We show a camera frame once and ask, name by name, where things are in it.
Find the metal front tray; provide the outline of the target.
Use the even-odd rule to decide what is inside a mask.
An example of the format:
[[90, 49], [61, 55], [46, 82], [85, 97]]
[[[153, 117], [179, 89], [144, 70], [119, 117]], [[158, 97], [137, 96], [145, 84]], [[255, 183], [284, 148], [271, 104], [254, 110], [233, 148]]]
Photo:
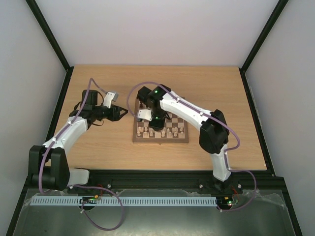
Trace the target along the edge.
[[[15, 236], [293, 236], [281, 195], [250, 193], [233, 200], [237, 211], [210, 206], [31, 206], [28, 191]], [[48, 196], [79, 196], [61, 193]], [[204, 197], [184, 191], [130, 191], [118, 197]]]

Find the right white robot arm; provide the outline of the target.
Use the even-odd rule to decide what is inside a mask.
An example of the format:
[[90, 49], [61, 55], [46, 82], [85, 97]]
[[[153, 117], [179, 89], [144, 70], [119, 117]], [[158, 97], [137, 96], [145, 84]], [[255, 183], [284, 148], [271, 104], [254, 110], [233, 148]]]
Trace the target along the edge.
[[224, 153], [227, 148], [229, 130], [220, 110], [212, 112], [202, 109], [163, 85], [154, 90], [142, 87], [136, 98], [146, 107], [137, 112], [137, 118], [148, 121], [149, 127], [155, 131], [161, 131], [164, 128], [165, 120], [169, 119], [169, 113], [195, 127], [199, 131], [199, 145], [209, 153], [213, 164], [215, 188], [222, 193], [231, 188], [230, 165]]

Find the right black frame post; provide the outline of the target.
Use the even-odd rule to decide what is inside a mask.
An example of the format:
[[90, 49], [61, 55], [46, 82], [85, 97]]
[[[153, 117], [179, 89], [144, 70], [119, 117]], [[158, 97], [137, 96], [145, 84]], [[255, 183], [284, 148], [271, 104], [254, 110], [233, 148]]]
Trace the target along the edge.
[[251, 63], [253, 62], [255, 56], [259, 52], [261, 46], [265, 42], [267, 36], [269, 35], [271, 29], [277, 22], [278, 18], [280, 17], [281, 13], [283, 12], [284, 8], [286, 7], [289, 0], [279, 0], [273, 9], [271, 15], [269, 16], [266, 24], [264, 25], [262, 31], [260, 32], [256, 42], [254, 43], [250, 53], [248, 54], [245, 62], [243, 63], [242, 67], [240, 68], [241, 74], [245, 74], [248, 68], [250, 67]]

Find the left black frame post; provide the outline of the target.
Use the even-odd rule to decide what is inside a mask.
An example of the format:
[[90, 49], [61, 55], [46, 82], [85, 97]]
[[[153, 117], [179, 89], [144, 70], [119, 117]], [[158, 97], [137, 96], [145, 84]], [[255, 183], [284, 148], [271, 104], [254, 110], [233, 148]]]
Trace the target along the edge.
[[57, 42], [37, 2], [35, 0], [26, 0], [26, 3], [29, 9], [31, 10], [32, 14], [34, 15], [36, 21], [38, 22], [40, 28], [42, 29], [43, 33], [45, 34], [47, 40], [49, 41], [52, 49], [54, 50], [56, 56], [58, 57], [65, 71], [66, 72], [72, 71], [73, 68], [68, 63], [61, 47], [59, 46], [59, 43]]

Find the black frame post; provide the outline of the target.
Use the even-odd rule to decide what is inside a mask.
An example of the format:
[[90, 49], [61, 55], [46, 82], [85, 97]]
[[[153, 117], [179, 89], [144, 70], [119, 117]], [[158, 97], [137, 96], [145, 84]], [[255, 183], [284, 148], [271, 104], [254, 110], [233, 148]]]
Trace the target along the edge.
[[72, 71], [73, 68], [68, 63], [61, 47], [59, 46], [59, 43], [57, 42], [37, 2], [35, 0], [26, 0], [26, 3], [29, 9], [31, 10], [32, 14], [34, 15], [36, 21], [38, 22], [40, 28], [42, 29], [43, 33], [45, 34], [47, 40], [49, 41], [52, 49], [54, 50], [56, 56], [58, 57], [65, 71], [66, 72]]
[[279, 0], [273, 9], [271, 15], [269, 16], [266, 24], [264, 25], [262, 31], [260, 32], [256, 42], [254, 43], [250, 53], [248, 54], [245, 62], [243, 63], [242, 67], [240, 68], [241, 74], [245, 74], [248, 68], [250, 67], [251, 63], [253, 62], [255, 56], [259, 52], [261, 46], [265, 42], [267, 36], [269, 35], [271, 29], [277, 22], [278, 18], [280, 17], [281, 13], [283, 12], [284, 8], [286, 7], [289, 0]]

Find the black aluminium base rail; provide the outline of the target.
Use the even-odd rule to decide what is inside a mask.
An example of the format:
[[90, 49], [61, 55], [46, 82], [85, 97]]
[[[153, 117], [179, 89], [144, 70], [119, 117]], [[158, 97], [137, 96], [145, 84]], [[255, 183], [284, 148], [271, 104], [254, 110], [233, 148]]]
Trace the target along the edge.
[[125, 189], [185, 190], [201, 194], [232, 194], [234, 190], [280, 190], [287, 193], [283, 177], [270, 171], [232, 173], [221, 182], [213, 177], [212, 171], [134, 171], [134, 170], [90, 170], [87, 186], [103, 186], [113, 191]]

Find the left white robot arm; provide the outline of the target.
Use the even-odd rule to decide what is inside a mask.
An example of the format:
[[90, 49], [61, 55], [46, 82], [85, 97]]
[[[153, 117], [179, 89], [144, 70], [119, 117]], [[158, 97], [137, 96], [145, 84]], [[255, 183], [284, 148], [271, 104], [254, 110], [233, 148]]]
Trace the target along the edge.
[[118, 98], [116, 92], [107, 92], [102, 97], [102, 104], [98, 105], [100, 95], [97, 90], [84, 90], [82, 100], [74, 106], [65, 125], [56, 135], [40, 146], [31, 147], [27, 178], [30, 185], [44, 191], [64, 190], [69, 186], [88, 183], [89, 170], [71, 169], [67, 153], [96, 121], [119, 121], [128, 113], [127, 109], [113, 104]]

